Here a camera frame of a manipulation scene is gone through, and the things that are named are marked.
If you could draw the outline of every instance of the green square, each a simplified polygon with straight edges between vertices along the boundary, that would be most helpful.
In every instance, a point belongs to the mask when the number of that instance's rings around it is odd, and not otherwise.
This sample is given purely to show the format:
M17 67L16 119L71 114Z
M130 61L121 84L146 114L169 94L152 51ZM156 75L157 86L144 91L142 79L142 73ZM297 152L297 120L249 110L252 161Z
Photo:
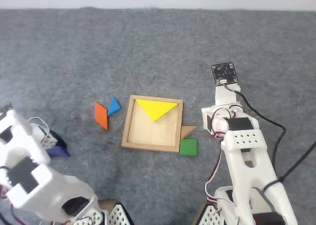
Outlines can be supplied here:
M198 155L198 140L197 139L183 139L180 141L180 155L194 156Z

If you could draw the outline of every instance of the black circuit board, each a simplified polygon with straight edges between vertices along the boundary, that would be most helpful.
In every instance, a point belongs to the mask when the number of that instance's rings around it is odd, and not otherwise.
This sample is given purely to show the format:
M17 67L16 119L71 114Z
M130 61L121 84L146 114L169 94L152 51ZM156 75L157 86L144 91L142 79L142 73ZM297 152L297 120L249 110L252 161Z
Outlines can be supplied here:
M211 65L216 86L238 83L234 63L220 63Z

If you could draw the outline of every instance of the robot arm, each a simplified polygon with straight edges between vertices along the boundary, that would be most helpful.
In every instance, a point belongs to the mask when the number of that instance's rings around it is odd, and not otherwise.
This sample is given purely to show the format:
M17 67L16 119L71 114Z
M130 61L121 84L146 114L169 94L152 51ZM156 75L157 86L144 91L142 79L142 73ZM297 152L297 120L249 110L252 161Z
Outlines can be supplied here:
M243 107L237 102L236 94L225 88L225 84L229 84L230 89L240 91L237 77L229 76L229 72L236 75L233 63L213 65L212 68L217 84L216 104L202 108L203 127L213 137L223 137L221 149L225 152L233 183L232 201L235 207L232 208L225 200L219 200L218 205L222 208L228 225L236 225L239 221L242 225L255 225L254 213L250 206L250 201L253 200L252 190L262 190L277 177L258 121L244 113ZM281 183L269 187L265 195L286 225L297 224Z
M49 155L35 125L19 116L11 105L0 111L0 184L15 208L40 218L64 223L107 224L107 211L84 182L51 169Z

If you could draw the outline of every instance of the brown triangle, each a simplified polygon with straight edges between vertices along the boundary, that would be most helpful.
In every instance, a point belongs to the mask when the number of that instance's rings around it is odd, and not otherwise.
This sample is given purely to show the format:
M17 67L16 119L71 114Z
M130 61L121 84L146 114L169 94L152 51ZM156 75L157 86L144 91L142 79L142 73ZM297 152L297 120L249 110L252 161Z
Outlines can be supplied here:
M181 127L181 139L191 134L197 127L196 126L182 126Z

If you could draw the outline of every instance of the black cable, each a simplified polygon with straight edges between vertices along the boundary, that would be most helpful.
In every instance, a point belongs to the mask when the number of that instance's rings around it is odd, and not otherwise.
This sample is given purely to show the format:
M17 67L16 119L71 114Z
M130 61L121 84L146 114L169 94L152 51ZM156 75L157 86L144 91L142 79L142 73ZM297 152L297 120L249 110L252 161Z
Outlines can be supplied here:
M6 167L6 166L0 166L0 169L5 169L5 170L7 170L7 171L10 171L10 170L11 170L10 167Z
M278 146L279 146L279 144L280 144L280 142L281 142L283 136L284 136L285 133L286 133L286 128L285 128L285 126L283 126L282 124L279 124L279 123L277 123L277 122L275 122L275 121L273 121L273 120L270 120L270 119L268 119L267 117L265 117L265 116L263 116L262 114L260 114L255 108L253 108L253 107L250 105L250 103L248 102L247 98L246 98L242 93L240 93L239 91L229 89L226 84L224 85L224 87L225 87L227 90L230 90L230 91L236 93L237 95L240 95L240 96L242 97L242 99L244 100L244 102L246 103L246 105L247 105L253 112L255 112L260 118L262 118L262 119L268 121L269 123L271 123L271 124L273 124L273 125L275 125L275 126L280 127L280 128L283 130L283 132L281 133L281 135L277 138L277 141L276 141L276 143L275 143L275 147L274 147L273 153L272 153L271 162L272 162L272 166L273 166L274 171L276 171L277 149L278 149Z
M301 156L300 159L298 159L297 162L296 162L286 173L284 173L283 176L281 176L281 177L279 177L277 180L274 180L274 181L270 182L269 184L267 184L267 185L263 188L262 192L265 193L266 190L267 190L270 186L272 186L272 185L274 185L274 184L276 184L276 183L278 183L278 182L284 182L285 178L286 178L289 174L291 174L291 172L294 171L294 170L305 160L305 158L314 150L315 147L316 147L316 141L315 141L315 142L310 146L310 148L303 154L303 156Z
M9 223L4 216L2 215L2 213L0 213L0 221L3 222L4 225L12 225L11 223Z
M245 103L247 104L247 106L248 106L252 111L254 111L258 116L260 116L262 119L264 119L264 120L266 120L266 121L268 121L268 122L270 122L270 123L272 123L272 124L274 124L274 125L276 125L276 126L279 126L280 128L283 129L282 134L278 137L278 139L277 139L277 141L276 141L276 144L275 144L275 147L274 147L274 150L273 150L273 155L272 155L272 166L273 166L274 170L276 170L276 169L275 169L275 165L276 165L277 148L278 148L278 145L279 145L281 139L283 138L283 136L284 136L285 133L286 133L286 128L285 128L283 125L281 125L281 124L279 124L279 123L276 123L276 122L274 122L274 121L272 121L272 120L270 120L270 119L264 117L263 115L261 115L256 109L254 109L254 108L249 104L248 100L246 99L246 97L245 97L242 93L240 93L239 91L236 91L236 90L231 90L231 89L229 89L229 88L227 87L227 85L224 85L224 86L225 86L225 88L226 88L227 90L230 90L230 91L232 91L232 92L234 92L234 93L240 95L240 96L242 97L242 99L245 101ZM278 183L278 182L284 182L285 178L286 178L289 174L291 174L291 173L305 160L305 158L314 150L315 147L316 147L316 141L315 141L315 142L310 146L310 148L297 160L297 162L294 163L294 165L293 165L292 167L290 167L290 169L287 170L286 173L284 173L283 176L280 176L278 179L276 179L276 180L274 180L274 181L268 183L268 184L263 188L262 192L265 193L266 190L267 190L270 186L272 186L272 185L274 185L274 184L276 184L276 183Z

